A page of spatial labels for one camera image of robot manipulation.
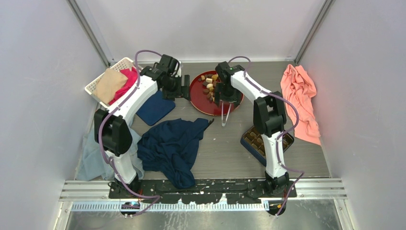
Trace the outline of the clear plastic metal tongs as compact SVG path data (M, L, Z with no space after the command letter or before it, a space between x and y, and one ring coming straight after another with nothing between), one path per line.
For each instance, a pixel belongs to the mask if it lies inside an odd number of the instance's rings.
M221 101L221 126L225 127L231 112L232 104L229 102Z

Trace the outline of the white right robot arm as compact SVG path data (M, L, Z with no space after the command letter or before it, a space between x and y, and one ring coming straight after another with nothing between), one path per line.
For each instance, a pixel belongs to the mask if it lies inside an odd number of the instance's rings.
M253 104L253 125L262 137L265 156L265 191L273 197L285 191L289 174L282 164L282 133L286 113L282 95L272 93L253 80L240 65L231 67L226 61L219 63L215 71L220 83L214 90L214 103L239 105L244 96Z

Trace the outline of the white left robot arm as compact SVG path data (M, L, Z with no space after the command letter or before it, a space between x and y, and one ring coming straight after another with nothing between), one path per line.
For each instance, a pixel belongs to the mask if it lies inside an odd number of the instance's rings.
M134 61L130 71L136 81L131 88L107 109L99 109L94 114L94 138L99 144L102 158L122 183L121 192L128 198L138 195L140 186L138 173L132 165L130 147L133 136L130 131L134 115L156 92L162 98L189 100L189 75L181 74L181 62L174 57L161 55L152 66L139 68Z

